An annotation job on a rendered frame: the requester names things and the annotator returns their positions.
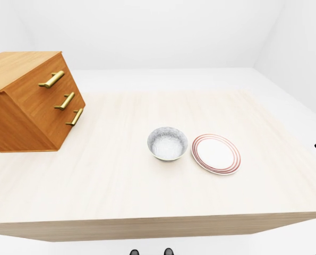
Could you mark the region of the grey patterned bowl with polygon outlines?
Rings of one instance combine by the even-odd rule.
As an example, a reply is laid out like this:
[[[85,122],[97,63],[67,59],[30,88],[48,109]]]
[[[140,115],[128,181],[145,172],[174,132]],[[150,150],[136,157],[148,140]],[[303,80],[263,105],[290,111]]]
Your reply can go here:
[[[164,162],[181,158],[188,148],[186,135],[174,127],[159,127],[147,138],[147,145],[152,155]]]

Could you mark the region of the wooden cabinet with drawers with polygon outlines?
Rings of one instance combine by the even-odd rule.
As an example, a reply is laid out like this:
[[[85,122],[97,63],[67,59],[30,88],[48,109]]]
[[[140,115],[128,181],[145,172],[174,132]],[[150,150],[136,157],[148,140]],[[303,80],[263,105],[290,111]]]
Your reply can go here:
[[[0,53],[0,152],[57,151],[5,89],[60,51]]]

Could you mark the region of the white plate with red rings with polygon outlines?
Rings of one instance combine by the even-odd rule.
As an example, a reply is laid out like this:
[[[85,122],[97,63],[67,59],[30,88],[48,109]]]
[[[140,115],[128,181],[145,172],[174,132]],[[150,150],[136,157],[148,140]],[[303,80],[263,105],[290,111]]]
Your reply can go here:
[[[217,134],[202,134],[192,142],[191,153],[198,165],[217,175],[231,175],[241,165],[237,147]]]

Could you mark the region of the small wooden drawer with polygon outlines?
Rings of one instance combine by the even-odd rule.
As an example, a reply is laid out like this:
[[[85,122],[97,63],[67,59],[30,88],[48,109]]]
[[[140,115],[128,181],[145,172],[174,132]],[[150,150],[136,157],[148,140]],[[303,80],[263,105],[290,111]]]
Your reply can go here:
[[[54,106],[60,105],[66,99],[64,95],[71,92],[74,92],[75,96],[69,105],[64,110],[55,109]],[[84,108],[84,106],[85,102],[81,94],[72,90],[55,94],[40,106],[40,110],[36,114],[37,121],[41,131],[52,142],[53,149],[58,150],[69,134],[72,126],[65,123],[72,121],[75,116],[73,111]]]

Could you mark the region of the medium wooden drawer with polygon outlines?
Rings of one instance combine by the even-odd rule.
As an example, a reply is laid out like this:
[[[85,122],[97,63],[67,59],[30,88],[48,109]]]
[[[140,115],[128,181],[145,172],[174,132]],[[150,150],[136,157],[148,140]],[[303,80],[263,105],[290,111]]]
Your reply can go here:
[[[64,75],[51,88],[34,84],[23,92],[20,99],[25,112],[45,132],[65,125],[85,106],[82,96],[71,75]]]

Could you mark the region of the large wooden drawer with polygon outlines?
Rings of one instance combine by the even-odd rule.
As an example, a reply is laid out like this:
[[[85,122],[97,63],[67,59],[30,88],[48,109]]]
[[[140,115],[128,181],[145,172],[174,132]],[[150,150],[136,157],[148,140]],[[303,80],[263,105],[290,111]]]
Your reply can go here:
[[[64,72],[50,88],[42,87],[53,77],[53,73]],[[53,108],[65,100],[65,95],[70,94],[71,75],[61,53],[36,66],[5,89],[5,92],[27,111],[33,112],[46,107]]]

